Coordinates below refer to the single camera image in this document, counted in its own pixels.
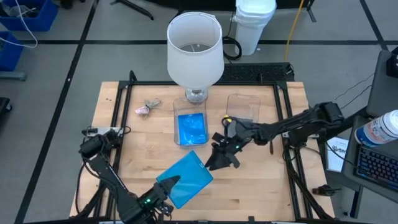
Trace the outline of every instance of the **cable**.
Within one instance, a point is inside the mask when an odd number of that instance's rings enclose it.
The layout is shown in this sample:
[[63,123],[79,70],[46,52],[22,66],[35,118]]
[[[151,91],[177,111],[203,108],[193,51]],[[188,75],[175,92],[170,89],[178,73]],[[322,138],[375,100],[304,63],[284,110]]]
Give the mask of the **cable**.
[[337,154],[337,152],[335,152],[335,151],[329,146],[328,141],[327,141],[326,139],[325,139],[325,143],[326,143],[326,145],[327,145],[328,148],[329,148],[328,150],[331,150],[331,151],[332,151],[334,154],[336,154],[336,156],[338,156],[340,159],[342,159],[342,160],[344,160],[345,162],[351,164],[353,167],[356,167],[352,162],[346,160],[345,158],[343,158],[343,157],[341,157],[339,154]]
[[[308,150],[310,150],[310,151],[316,152],[319,156],[321,155],[317,150],[311,149],[311,148],[309,148],[309,147],[307,147],[307,146],[304,146],[304,147],[295,147],[295,148],[291,148],[291,149],[293,149],[294,151],[297,151],[297,150],[300,151],[300,150],[302,150],[302,149],[308,149]],[[287,161],[287,160],[286,160],[286,157],[285,157],[285,153],[282,153],[282,159],[283,159],[285,162],[292,162],[295,158],[296,158],[296,155],[294,155],[293,158],[291,158],[289,161]]]
[[291,40],[291,38],[293,36],[293,32],[294,32],[294,29],[296,27],[296,23],[297,23],[297,20],[299,18],[299,15],[300,15],[301,8],[303,7],[303,3],[304,3],[304,0],[301,0],[300,6],[298,7],[298,11],[296,13],[296,17],[294,18],[292,29],[290,30],[289,38],[287,39],[286,51],[285,51],[285,62],[287,61],[287,55],[289,54],[289,43],[290,43],[290,40]]
[[96,177],[97,179],[102,180],[103,182],[106,182],[109,186],[112,187],[112,190],[114,190],[115,206],[114,206],[114,213],[113,213],[113,223],[116,224],[116,205],[118,204],[118,197],[119,197],[118,188],[117,188],[114,184],[112,184],[110,181],[106,180],[105,178],[102,178],[102,177],[100,177],[100,176],[94,174],[94,173],[90,170],[90,168],[88,168],[88,166],[87,166],[87,164],[86,164],[86,161],[83,163],[83,165],[84,165],[84,167],[86,167],[86,170],[87,170],[93,177]]
[[78,195],[79,195],[80,176],[81,176],[81,172],[83,171],[83,168],[84,168],[84,165],[81,165],[81,168],[80,168],[80,170],[79,170],[79,174],[78,174],[78,177],[77,177],[77,186],[76,186],[76,194],[75,194],[75,208],[76,208],[77,214],[80,213],[80,211],[79,211],[79,206],[78,206],[78,202],[77,202],[77,198],[78,198]]
[[307,147],[307,146],[304,146],[302,149],[307,149],[307,150],[310,150],[310,151],[313,151],[313,152],[316,152],[319,156],[321,155],[321,153],[320,152],[318,152],[317,150],[315,150],[315,149],[311,149],[311,148],[309,148],[309,147]]
[[366,89],[364,89],[360,94],[358,94],[357,96],[355,96],[355,98],[353,98],[350,102],[348,102],[346,105],[344,105],[343,107],[341,107],[340,109],[344,109],[346,108],[346,106],[348,106],[350,103],[352,103],[354,100],[356,100],[358,97],[360,97],[366,90],[368,90],[368,88],[372,87],[372,85],[369,85],[368,87],[366,87]]
[[21,12],[21,7],[20,7],[20,5],[19,5],[19,3],[18,3],[18,0],[15,0],[15,3],[17,4],[17,8],[18,8],[18,11],[19,11],[19,16],[21,17],[21,22],[22,22],[22,24],[24,25],[26,31],[29,32],[29,34],[30,34],[30,35],[33,37],[33,39],[35,40],[35,45],[29,46],[29,45],[24,45],[24,44],[17,44],[17,43],[13,43],[13,42],[10,42],[10,41],[8,41],[8,40],[5,40],[5,39],[3,39],[3,38],[1,38],[1,37],[0,37],[0,40],[2,40],[2,41],[4,41],[4,42],[7,42],[8,44],[12,44],[12,45],[16,45],[16,46],[27,47],[27,48],[30,48],[30,49],[36,48],[36,47],[37,47],[37,44],[38,44],[38,41],[37,41],[35,35],[33,35],[32,31],[30,31],[30,29],[28,28],[28,26],[26,25],[26,23],[25,23],[25,21],[24,21],[24,17],[22,16],[23,13]]
[[337,100],[337,99],[340,98],[341,96],[345,95],[349,90],[355,88],[355,87],[358,86],[360,83],[366,82],[366,81],[367,81],[370,77],[372,77],[373,75],[374,75],[374,73],[373,73],[372,75],[368,76],[366,79],[364,79],[364,80],[358,82],[357,84],[353,85],[352,87],[348,88],[344,93],[338,95],[334,100]]
[[231,19],[229,20],[229,29],[228,29],[228,33],[227,33],[226,37],[229,36],[229,33],[231,32],[232,18],[234,17],[234,15],[235,15],[235,11],[232,11]]
[[238,53],[237,56],[230,56],[230,55],[228,55],[227,53],[225,53],[225,51],[223,51],[224,57],[225,57],[229,62],[231,62],[230,60],[239,60],[239,59],[242,57],[242,47],[241,47],[241,44],[240,44],[237,40],[235,40],[234,38],[232,38],[232,37],[229,36],[229,34],[231,33],[232,20],[233,20],[234,15],[235,15],[235,11],[232,11],[231,19],[230,19],[230,21],[229,21],[228,33],[227,33],[226,36],[223,37],[223,44],[225,44],[225,43],[227,43],[227,42],[228,42],[228,43],[232,42],[232,43],[233,43],[234,45],[236,45],[236,47],[238,48],[239,53]]

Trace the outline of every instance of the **gray floor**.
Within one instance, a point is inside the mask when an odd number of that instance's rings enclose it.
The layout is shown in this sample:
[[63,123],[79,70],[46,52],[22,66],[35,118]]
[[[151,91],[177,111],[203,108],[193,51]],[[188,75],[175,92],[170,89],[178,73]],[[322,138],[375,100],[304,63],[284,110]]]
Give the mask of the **gray floor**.
[[[78,1],[72,10],[60,9],[52,29],[35,35],[40,40],[79,40],[93,0]],[[164,40],[167,24],[177,10],[142,1],[155,21],[131,9],[101,0],[88,32],[88,40]],[[367,0],[369,9],[384,40],[398,40],[396,0]],[[262,40],[285,40],[295,10],[278,10],[264,29]],[[226,34],[230,12],[211,12],[217,16]],[[294,40],[377,40],[359,0],[316,0],[313,13],[316,23],[303,11],[297,23]],[[16,32],[20,39],[30,39],[25,32]],[[0,131],[0,219],[12,223],[35,166],[55,106],[65,82],[76,45],[42,44],[24,49],[17,71],[26,72],[26,82],[0,80],[0,96],[9,97],[14,110]],[[284,45],[259,45],[247,62],[282,62]],[[297,81],[305,84],[311,105],[333,101],[355,83],[374,72],[379,45],[291,45],[289,61]],[[25,222],[64,219],[68,217],[75,191],[80,158],[80,130],[91,124],[96,99],[103,81],[126,79],[134,70],[139,80],[170,80],[166,69],[166,45],[85,45],[70,85],[49,153],[32,197]],[[358,85],[336,102],[343,106],[372,79]],[[346,116],[362,108],[369,91],[347,106]],[[336,216],[351,206],[353,191],[333,197]],[[398,223],[398,205],[365,191],[359,218],[352,221]]]

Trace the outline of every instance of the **clear plastic box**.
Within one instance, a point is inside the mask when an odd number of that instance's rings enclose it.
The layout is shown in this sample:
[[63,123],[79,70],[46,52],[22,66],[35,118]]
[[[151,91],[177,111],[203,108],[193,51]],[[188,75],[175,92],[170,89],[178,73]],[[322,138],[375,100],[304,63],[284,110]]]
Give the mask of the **clear plastic box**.
[[[257,122],[259,118],[260,99],[256,96],[231,94],[228,96],[226,114],[238,118],[242,122]],[[228,137],[233,137],[236,122],[228,125]]]
[[209,140],[206,102],[192,103],[177,98],[174,108],[174,142],[182,147],[201,146]]

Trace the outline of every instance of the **glass lamp base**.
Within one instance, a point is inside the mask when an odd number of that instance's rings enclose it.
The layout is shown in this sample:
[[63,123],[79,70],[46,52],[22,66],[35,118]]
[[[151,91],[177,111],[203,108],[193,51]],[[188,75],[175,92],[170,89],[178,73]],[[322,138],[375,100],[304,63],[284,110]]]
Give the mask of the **glass lamp base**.
[[189,102],[201,103],[207,99],[207,88],[201,90],[185,90],[185,96]]

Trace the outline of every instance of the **blue cloth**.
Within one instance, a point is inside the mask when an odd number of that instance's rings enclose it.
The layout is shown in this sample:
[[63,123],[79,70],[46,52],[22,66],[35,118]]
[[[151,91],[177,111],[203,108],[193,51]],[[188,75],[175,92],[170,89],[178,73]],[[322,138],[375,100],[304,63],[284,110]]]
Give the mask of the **blue cloth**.
[[181,178],[172,188],[169,197],[177,208],[182,208],[213,180],[213,176],[194,151],[190,151],[156,180],[160,182],[175,175]]
[[207,134],[203,113],[179,115],[178,133],[181,146],[206,143]]

